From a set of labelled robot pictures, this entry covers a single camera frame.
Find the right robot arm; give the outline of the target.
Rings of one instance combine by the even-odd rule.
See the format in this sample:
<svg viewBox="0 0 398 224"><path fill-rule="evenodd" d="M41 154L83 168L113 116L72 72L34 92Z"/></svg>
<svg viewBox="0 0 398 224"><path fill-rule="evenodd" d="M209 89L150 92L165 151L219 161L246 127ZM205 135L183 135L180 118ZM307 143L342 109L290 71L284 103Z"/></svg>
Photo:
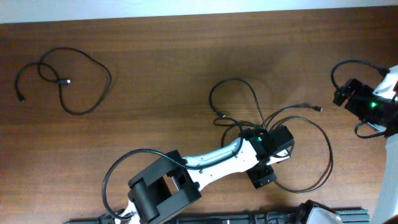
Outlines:
<svg viewBox="0 0 398 224"><path fill-rule="evenodd" d="M397 218L397 78L386 76L375 89L355 78L349 79L343 86L338 86L335 81L332 84L336 88L333 103L344 105L360 120L354 132L357 133L364 124L377 131L358 137L386 139L384 177L370 222L392 223Z"/></svg>

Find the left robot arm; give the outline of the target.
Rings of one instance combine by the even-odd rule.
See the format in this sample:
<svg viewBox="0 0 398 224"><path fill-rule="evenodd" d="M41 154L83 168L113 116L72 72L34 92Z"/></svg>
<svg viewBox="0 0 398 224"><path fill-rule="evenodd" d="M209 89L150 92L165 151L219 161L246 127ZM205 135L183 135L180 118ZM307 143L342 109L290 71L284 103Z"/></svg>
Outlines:
<svg viewBox="0 0 398 224"><path fill-rule="evenodd" d="M271 167L291 157L294 137L285 126L273 131L245 129L231 144L200 156L170 151L134 176L126 209L116 223L165 223L201 198L210 183L247 173L255 189L275 182Z"/></svg>

